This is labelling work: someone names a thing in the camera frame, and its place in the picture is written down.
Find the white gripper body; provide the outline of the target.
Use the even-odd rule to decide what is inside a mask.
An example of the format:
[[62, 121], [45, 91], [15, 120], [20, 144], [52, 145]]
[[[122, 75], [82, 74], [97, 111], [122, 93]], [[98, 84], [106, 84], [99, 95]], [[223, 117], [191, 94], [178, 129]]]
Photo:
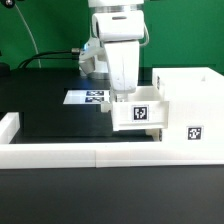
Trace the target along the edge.
[[102, 47], [91, 46], [79, 56], [79, 65], [85, 74], [95, 70], [94, 56], [104, 56], [111, 89], [116, 94], [136, 91], [139, 71], [139, 42], [104, 42]]

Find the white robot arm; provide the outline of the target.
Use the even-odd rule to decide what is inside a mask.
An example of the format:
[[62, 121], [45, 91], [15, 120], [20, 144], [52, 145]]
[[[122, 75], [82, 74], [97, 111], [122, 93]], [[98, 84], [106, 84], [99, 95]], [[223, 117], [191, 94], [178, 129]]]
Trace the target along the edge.
[[85, 74], [108, 73], [117, 102], [136, 91], [140, 48], [149, 43], [144, 0], [88, 0], [90, 37], [79, 56]]

